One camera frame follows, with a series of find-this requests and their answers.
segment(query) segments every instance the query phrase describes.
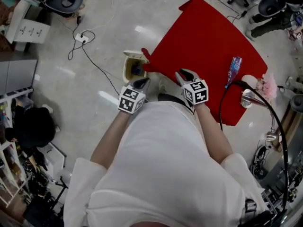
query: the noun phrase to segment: floor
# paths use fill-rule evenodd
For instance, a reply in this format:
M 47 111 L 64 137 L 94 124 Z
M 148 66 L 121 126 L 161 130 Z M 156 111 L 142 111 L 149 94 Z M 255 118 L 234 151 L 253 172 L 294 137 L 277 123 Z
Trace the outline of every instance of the floor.
M 118 91 L 122 85 L 124 50 L 154 50 L 162 37 L 180 15 L 178 7 L 188 0 L 84 0 L 85 17 L 76 32 L 92 29 L 95 40 L 85 49 L 91 59 L 110 72 L 110 79 Z M 223 15 L 236 14 L 216 0 L 206 0 Z M 240 13 L 244 7 L 237 3 L 233 9 Z M 248 19 L 257 12 L 254 7 L 234 25 L 244 33 Z M 90 158 L 94 148 L 117 114 L 116 107 L 100 96 L 105 91 L 117 97 L 106 77 L 91 64 L 84 52 L 74 52 L 70 29 L 75 21 L 53 16 L 52 26 L 44 44 L 37 46 L 39 63 L 34 80 L 34 101 L 48 103 L 54 108 L 54 117 L 61 128 L 53 143 L 66 155 L 66 171 L 71 171 L 76 158 Z M 290 56 L 291 41 L 284 31 L 275 31 L 251 42 L 273 73 L 278 85 L 284 85 L 288 76 L 296 76 Z M 273 108 L 282 118 L 288 101 L 279 94 Z M 246 111 L 235 127 L 225 126 L 234 152 L 241 153 L 250 162 L 262 135 L 269 131 L 270 114 L 265 108 L 253 106 Z

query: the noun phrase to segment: water bottle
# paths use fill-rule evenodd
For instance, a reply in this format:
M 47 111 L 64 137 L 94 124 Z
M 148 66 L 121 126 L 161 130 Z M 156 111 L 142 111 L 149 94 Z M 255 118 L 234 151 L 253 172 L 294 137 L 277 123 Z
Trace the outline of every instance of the water bottle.
M 238 72 L 240 70 L 241 64 L 242 64 L 241 57 L 234 57 L 232 59 L 232 64 L 229 67 L 229 71 L 228 71 L 227 85 L 225 86 L 225 88 L 227 88 L 232 83 L 232 81 L 235 79 L 236 75 L 238 74 Z

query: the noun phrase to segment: person with black hair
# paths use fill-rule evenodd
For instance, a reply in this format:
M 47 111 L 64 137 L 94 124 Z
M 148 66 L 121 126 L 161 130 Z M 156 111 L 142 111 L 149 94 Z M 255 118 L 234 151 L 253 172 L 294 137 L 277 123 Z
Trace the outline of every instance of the person with black hair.
M 13 128 L 5 129 L 5 138 L 18 142 L 36 171 L 39 167 L 34 159 L 36 147 L 44 147 L 54 139 L 56 126 L 47 108 L 30 108 L 25 111 L 17 101 Z

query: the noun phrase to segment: black hair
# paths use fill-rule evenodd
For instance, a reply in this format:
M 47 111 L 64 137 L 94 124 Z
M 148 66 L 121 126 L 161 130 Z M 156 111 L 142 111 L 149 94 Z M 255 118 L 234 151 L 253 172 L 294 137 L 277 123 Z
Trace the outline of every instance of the black hair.
M 12 141 L 13 138 L 16 138 L 17 133 L 13 128 L 6 128 L 5 129 L 5 138 L 7 141 Z

